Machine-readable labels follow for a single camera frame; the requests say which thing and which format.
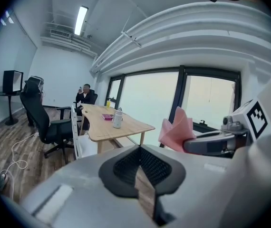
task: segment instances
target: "air vent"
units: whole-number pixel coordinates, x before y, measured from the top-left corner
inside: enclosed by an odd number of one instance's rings
[[[51,29],[50,34],[55,35],[55,36],[60,36],[60,37],[66,38],[66,39],[71,38],[70,33],[67,33],[67,32],[64,32],[64,31],[61,31],[61,30],[57,30],[57,29]]]

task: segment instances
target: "chair armrest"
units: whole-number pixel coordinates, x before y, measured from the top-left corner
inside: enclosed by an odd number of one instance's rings
[[[53,125],[61,125],[61,124],[69,123],[69,122],[71,122],[71,119],[55,120],[50,123]]]
[[[62,111],[62,110],[71,110],[71,107],[70,107],[70,106],[57,107],[56,109],[57,109],[57,110],[60,110],[60,111]]]

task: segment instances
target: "black mesh pad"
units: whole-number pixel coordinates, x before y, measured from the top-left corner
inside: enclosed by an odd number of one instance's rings
[[[135,181],[139,166],[155,188],[156,197],[174,193],[186,175],[180,162],[144,145],[136,145],[107,160],[98,174],[104,186],[113,194],[136,198],[138,191],[135,189]]]

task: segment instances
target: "yellow bottle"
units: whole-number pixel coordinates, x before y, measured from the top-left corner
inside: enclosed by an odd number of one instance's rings
[[[109,108],[110,107],[110,99],[108,99],[108,101],[107,101],[107,103],[106,103],[106,106],[107,106],[107,108]]]

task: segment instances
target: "fluorescent light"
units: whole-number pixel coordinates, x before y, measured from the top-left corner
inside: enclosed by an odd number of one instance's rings
[[[75,31],[74,31],[74,34],[76,34],[78,36],[80,35],[80,31],[82,29],[84,18],[85,18],[87,11],[88,11],[88,8],[86,8],[86,7],[81,6],[79,8],[78,16],[77,16],[77,23],[75,25]]]

